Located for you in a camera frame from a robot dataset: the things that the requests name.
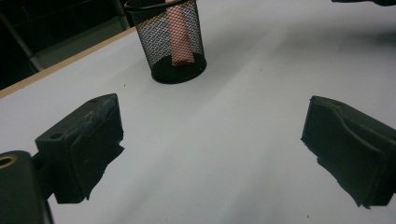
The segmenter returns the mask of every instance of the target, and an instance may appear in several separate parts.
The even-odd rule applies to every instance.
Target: dark floor
[[[74,5],[62,8],[59,1],[55,2],[31,0],[22,6],[0,11],[43,68],[59,63],[125,29],[119,20],[120,12],[110,1],[66,0]],[[0,90],[37,72],[38,69],[22,49],[21,42],[17,42],[0,20]]]

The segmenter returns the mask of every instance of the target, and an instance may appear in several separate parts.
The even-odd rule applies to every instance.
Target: mesh pencil holder
[[[195,0],[129,0],[124,8],[132,16],[154,80],[176,84],[204,72]]]

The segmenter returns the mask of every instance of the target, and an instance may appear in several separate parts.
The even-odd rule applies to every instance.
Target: white table
[[[357,207],[301,142],[312,95],[396,128],[396,7],[328,0],[200,0],[206,70],[150,76],[137,33],[0,100],[0,152],[99,95],[119,96],[124,152],[58,224],[395,223]]]

